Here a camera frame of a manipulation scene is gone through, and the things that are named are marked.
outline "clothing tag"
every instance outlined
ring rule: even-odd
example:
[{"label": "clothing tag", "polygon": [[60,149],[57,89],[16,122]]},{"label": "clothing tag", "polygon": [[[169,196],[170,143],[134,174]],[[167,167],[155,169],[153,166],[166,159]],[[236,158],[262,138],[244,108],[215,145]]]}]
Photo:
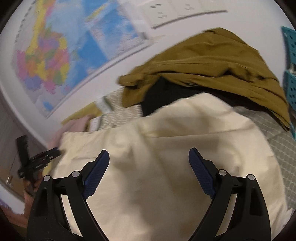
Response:
[{"label": "clothing tag", "polygon": [[105,97],[98,99],[95,103],[96,103],[96,106],[102,111],[103,114],[112,112],[112,108],[106,102]]},{"label": "clothing tag", "polygon": [[89,121],[89,132],[97,131],[100,127],[101,116],[93,118]]}]

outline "cream fabric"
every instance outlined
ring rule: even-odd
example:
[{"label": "cream fabric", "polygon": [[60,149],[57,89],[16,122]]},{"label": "cream fabric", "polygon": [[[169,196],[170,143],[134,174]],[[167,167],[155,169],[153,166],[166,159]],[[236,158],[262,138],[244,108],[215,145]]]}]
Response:
[{"label": "cream fabric", "polygon": [[[192,147],[231,175],[256,176],[272,235],[277,235],[287,204],[276,158],[250,119],[207,93],[179,100],[121,127],[66,133],[61,145],[65,156],[53,177],[81,170],[105,149],[110,165],[87,203],[109,240],[187,241],[211,202],[188,162]],[[65,197],[63,201],[71,228],[79,233]],[[220,233],[227,228],[234,201],[232,197]]]}]

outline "olive green garment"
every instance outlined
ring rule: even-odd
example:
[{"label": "olive green garment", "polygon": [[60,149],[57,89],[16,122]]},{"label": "olive green garment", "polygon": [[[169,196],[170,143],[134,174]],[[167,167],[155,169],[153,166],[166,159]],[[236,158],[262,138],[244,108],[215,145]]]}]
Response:
[{"label": "olive green garment", "polygon": [[257,50],[226,29],[191,37],[120,76],[119,84],[125,86],[122,105],[142,102],[160,76],[178,85],[245,96],[272,111],[286,130],[290,127],[288,103],[276,76]]}]

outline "map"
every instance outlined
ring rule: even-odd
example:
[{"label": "map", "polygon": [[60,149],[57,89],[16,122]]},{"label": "map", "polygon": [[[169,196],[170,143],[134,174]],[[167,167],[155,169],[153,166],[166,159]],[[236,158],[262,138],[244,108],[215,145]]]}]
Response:
[{"label": "map", "polygon": [[17,35],[12,66],[48,117],[74,89],[144,42],[117,0],[35,0]]}]

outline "pink cloth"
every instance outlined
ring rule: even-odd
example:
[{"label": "pink cloth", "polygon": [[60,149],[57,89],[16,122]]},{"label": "pink cloth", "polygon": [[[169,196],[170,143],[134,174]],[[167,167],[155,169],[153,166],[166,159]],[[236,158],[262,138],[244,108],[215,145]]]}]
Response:
[{"label": "pink cloth", "polygon": [[91,119],[91,115],[87,115],[78,120],[70,120],[68,121],[61,129],[59,129],[51,141],[48,144],[48,149],[52,149],[60,146],[61,139],[65,132],[84,132],[86,128],[86,124]]}]

